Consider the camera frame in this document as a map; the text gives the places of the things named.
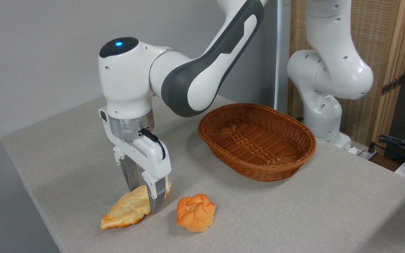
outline bread roll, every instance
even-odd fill
[[[204,194],[183,197],[177,203],[176,223],[190,232],[201,233],[213,224],[216,205]]]

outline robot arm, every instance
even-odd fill
[[[153,63],[151,88],[182,117],[205,111],[263,18],[266,0],[219,0],[226,19],[208,48],[196,59],[181,53],[164,53]]]
[[[267,0],[218,0],[226,19],[202,56],[190,59],[136,38],[111,40],[99,53],[99,76],[107,106],[99,110],[114,155],[130,191],[140,185],[137,166],[148,186],[151,211],[159,211],[171,171],[165,144],[154,128],[152,94],[178,115],[205,111],[263,18]]]
[[[316,137],[354,153],[340,132],[342,108],[334,97],[361,99],[373,72],[352,42],[351,0],[307,0],[306,34],[315,50],[297,51],[287,67],[302,98],[304,124]]]

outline wicker basket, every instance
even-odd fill
[[[202,118],[198,133],[222,162],[257,181],[292,176],[316,148],[305,125],[258,104],[219,107]]]

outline gray tablecloth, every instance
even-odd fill
[[[217,97],[212,109],[232,101]],[[103,98],[3,139],[62,252],[405,252],[405,178],[318,141],[291,178],[264,183],[220,162],[201,141],[202,115],[183,118],[153,100],[154,134],[170,153],[172,190],[157,214],[99,229],[127,191],[98,108]],[[217,204],[201,234],[176,224],[180,198]]]

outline bread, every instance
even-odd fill
[[[145,215],[151,214],[148,191],[146,186],[139,186],[132,192],[126,193],[101,219],[100,229],[125,227],[139,223]]]
[[[183,197],[177,203],[176,223],[190,232],[201,233],[213,224],[216,205],[204,194]]]

